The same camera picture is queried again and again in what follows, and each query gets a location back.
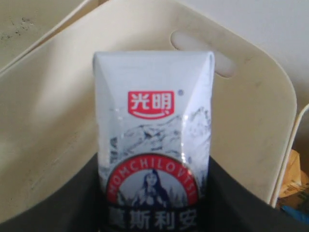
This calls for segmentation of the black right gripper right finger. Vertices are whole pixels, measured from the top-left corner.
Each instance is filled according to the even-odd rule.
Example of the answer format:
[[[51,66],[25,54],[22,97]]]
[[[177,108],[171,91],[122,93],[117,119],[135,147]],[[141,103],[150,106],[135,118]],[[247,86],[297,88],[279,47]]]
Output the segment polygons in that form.
[[[272,208],[232,178],[213,158],[206,197],[198,205],[200,232],[307,232],[308,225]]]

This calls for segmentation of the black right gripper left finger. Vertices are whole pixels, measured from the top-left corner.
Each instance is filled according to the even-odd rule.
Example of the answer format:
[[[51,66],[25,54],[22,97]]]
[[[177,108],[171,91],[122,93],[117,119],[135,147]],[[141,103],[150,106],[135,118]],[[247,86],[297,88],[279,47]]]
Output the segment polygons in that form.
[[[2,232],[97,232],[98,161],[92,159],[62,188],[1,223]]]

